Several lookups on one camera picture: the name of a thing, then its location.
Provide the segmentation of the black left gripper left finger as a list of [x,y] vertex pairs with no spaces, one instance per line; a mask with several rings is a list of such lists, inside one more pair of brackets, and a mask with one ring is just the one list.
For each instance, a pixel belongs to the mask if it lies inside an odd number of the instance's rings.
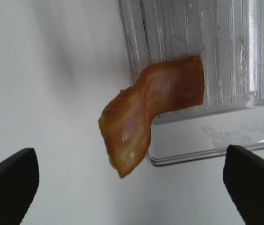
[[22,149],[0,162],[0,225],[19,225],[39,186],[34,148]]

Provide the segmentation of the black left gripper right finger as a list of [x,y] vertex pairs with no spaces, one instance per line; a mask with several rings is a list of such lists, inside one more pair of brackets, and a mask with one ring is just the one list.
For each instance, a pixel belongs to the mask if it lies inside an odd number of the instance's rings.
[[264,159],[240,145],[229,145],[223,181],[245,224],[264,225]]

